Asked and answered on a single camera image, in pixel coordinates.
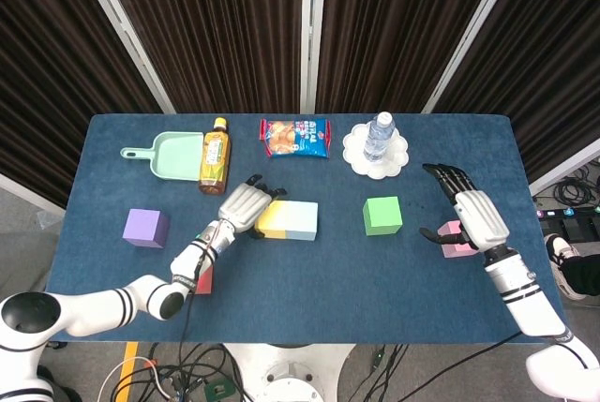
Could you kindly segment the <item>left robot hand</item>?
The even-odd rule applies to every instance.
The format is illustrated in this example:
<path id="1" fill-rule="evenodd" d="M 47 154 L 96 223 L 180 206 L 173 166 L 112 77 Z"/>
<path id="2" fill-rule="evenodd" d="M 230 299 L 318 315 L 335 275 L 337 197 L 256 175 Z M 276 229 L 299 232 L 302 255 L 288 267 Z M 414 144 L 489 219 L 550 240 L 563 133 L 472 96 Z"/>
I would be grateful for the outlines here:
<path id="1" fill-rule="evenodd" d="M 235 234 L 254 229 L 259 217 L 276 199 L 285 196 L 283 187 L 269 188 L 260 174 L 251 175 L 237 186 L 218 209 L 218 220 L 228 223 Z"/>

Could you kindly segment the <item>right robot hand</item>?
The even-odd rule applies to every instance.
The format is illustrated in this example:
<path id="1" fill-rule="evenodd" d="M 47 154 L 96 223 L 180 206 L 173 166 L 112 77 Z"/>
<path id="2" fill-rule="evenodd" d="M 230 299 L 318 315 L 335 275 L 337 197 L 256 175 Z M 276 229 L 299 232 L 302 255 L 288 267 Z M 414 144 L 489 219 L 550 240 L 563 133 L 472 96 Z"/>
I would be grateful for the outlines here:
<path id="1" fill-rule="evenodd" d="M 489 196 L 475 187 L 464 170 L 431 163 L 423 164 L 423 169 L 435 177 L 459 219 L 458 233 L 442 235 L 420 228 L 425 238 L 440 246 L 469 244 L 479 252 L 505 248 L 508 227 Z"/>

